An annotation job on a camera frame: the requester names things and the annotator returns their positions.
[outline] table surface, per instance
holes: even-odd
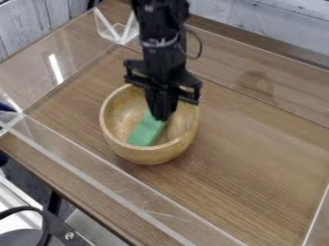
[[[119,10],[115,21],[125,18],[125,3],[104,5],[103,12]],[[200,126],[177,159],[151,167],[128,163],[101,135],[98,109],[123,85],[123,60],[141,56],[133,42],[109,48],[25,113],[244,244],[300,245],[329,183],[327,72],[224,37],[201,37],[204,56],[188,64],[204,82]],[[84,48],[69,46],[81,54]],[[13,135],[2,136],[0,147],[132,244],[177,244]],[[82,161],[73,165],[107,185],[107,166],[90,171]]]

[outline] sponge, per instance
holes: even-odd
[[[165,126],[165,121],[156,120],[149,110],[132,131],[127,143],[135,146],[152,146]]]

